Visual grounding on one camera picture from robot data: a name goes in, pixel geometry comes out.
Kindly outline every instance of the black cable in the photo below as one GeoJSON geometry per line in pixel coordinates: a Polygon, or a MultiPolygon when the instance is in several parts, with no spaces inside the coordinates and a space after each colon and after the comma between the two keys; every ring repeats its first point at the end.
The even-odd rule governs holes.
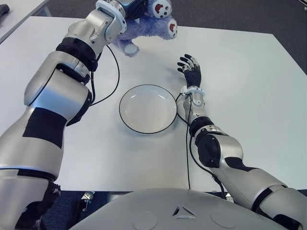
{"type": "Polygon", "coordinates": [[[225,190],[224,190],[224,187],[221,183],[221,181],[217,178],[217,176],[212,173],[211,171],[209,171],[208,169],[205,169],[204,167],[202,167],[200,164],[198,164],[198,162],[196,161],[196,159],[194,158],[194,155],[192,154],[192,136],[190,137],[190,142],[189,142],[189,149],[190,149],[190,154],[191,154],[191,157],[193,159],[193,161],[197,164],[198,167],[200,167],[201,169],[203,169],[204,171],[206,171],[207,173],[209,173],[212,178],[214,179],[215,182],[217,182],[217,184],[220,186],[221,188],[221,193],[222,193],[222,198],[226,200],[226,196],[225,196],[225,190]]]}
{"type": "MultiPolygon", "coordinates": [[[[188,121],[190,120],[190,114],[191,114],[191,106],[192,106],[192,99],[190,96],[190,109],[189,109],[189,115],[188,115],[188,121]]],[[[188,183],[189,183],[189,189],[191,189],[190,185],[190,173],[189,173],[189,154],[188,154],[188,131],[189,131],[189,123],[187,122],[187,131],[186,131],[186,153],[187,153],[187,169],[188,169],[188,183]]]]}
{"type": "Polygon", "coordinates": [[[92,94],[93,94],[91,104],[93,104],[96,98],[95,85],[94,85],[94,72],[91,72],[91,85],[92,85],[92,94]]]}
{"type": "MultiPolygon", "coordinates": [[[[101,54],[102,54],[102,52],[100,52],[96,61],[99,61],[101,54]]],[[[94,101],[95,101],[95,98],[96,98],[95,85],[94,85],[94,72],[91,72],[91,85],[92,85],[92,93],[93,93],[93,98],[92,98],[91,104],[93,104],[94,101]]]]}
{"type": "MultiPolygon", "coordinates": [[[[177,103],[177,101],[178,101],[178,99],[179,99],[179,97],[180,97],[181,95],[182,95],[182,93],[180,93],[180,94],[178,95],[178,97],[176,98],[176,103],[177,103]]],[[[186,123],[187,125],[189,125],[188,122],[186,122],[186,120],[183,119],[183,118],[179,115],[178,111],[177,111],[177,116],[179,116],[179,118],[180,118],[184,123],[186,123]]]]}
{"type": "Polygon", "coordinates": [[[104,99],[102,99],[102,100],[100,100],[100,101],[98,101],[98,102],[96,102],[96,103],[91,104],[90,106],[93,106],[93,105],[95,105],[95,104],[98,104],[98,103],[104,101],[105,99],[109,98],[110,96],[112,96],[112,94],[116,91],[116,89],[117,89],[117,87],[118,87],[118,84],[119,84],[119,78],[120,78],[119,65],[118,65],[117,59],[116,59],[116,57],[115,57],[113,51],[111,50],[111,48],[110,48],[109,46],[107,46],[107,47],[108,47],[108,49],[111,51],[111,53],[112,53],[112,55],[113,55],[113,57],[114,57],[114,59],[115,59],[115,61],[116,61],[117,70],[118,70],[118,80],[117,80],[117,84],[116,84],[115,89],[113,90],[113,92],[112,92],[109,96],[105,97],[104,99]]]}

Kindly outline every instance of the teddy bear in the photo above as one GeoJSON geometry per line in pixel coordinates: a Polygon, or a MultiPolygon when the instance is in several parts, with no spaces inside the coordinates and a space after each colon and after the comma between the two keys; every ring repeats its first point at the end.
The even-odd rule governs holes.
{"type": "Polygon", "coordinates": [[[132,40],[139,36],[159,36],[165,40],[177,36],[177,22],[170,16],[172,4],[169,0],[147,0],[145,14],[137,20],[126,20],[127,30],[113,42],[128,57],[139,52],[132,40]]]}

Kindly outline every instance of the white table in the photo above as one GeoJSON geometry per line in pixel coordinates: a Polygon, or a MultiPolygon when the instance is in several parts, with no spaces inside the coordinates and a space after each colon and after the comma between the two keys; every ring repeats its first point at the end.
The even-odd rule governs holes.
{"type": "MultiPolygon", "coordinates": [[[[75,21],[30,17],[0,45],[0,133],[24,112],[27,83],[75,21]]],[[[271,34],[188,27],[178,32],[172,41],[138,38],[141,52],[134,58],[111,46],[121,71],[118,90],[66,128],[57,183],[63,190],[81,191],[186,188],[183,122],[176,119],[158,134],[138,134],[123,124],[118,105],[127,90],[140,84],[163,86],[176,97],[185,84],[177,60],[189,53],[201,64],[208,115],[240,141],[245,164],[306,189],[307,76],[299,66],[271,34]]],[[[116,81],[116,64],[105,49],[95,74],[97,100],[112,92],[116,81]]],[[[219,191],[208,174],[189,162],[192,189],[219,191]]]]}
{"type": "Polygon", "coordinates": [[[51,16],[46,5],[48,0],[0,0],[10,12],[0,19],[0,43],[16,30],[29,16],[51,16]]]}

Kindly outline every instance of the white plate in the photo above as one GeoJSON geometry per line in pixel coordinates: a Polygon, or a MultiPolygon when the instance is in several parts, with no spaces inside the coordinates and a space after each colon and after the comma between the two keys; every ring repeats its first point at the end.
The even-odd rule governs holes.
{"type": "Polygon", "coordinates": [[[139,133],[157,133],[176,118],[177,104],[169,91],[156,85],[139,85],[122,97],[119,113],[123,122],[139,133]]]}

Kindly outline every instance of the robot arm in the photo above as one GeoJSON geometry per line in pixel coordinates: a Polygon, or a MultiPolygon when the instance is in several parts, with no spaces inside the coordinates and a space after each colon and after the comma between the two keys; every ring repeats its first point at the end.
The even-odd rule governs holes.
{"type": "Polygon", "coordinates": [[[24,92],[25,113],[0,137],[0,230],[40,229],[59,196],[65,126],[92,103],[85,86],[105,45],[140,17],[144,0],[98,0],[96,9],[68,29],[24,92]]]}
{"type": "Polygon", "coordinates": [[[199,64],[191,56],[185,57],[181,58],[184,63],[178,63],[178,70],[185,74],[188,84],[182,96],[189,132],[195,138],[201,163],[210,168],[237,204],[288,229],[307,228],[307,198],[264,170],[243,164],[240,143],[205,114],[199,64]]]}

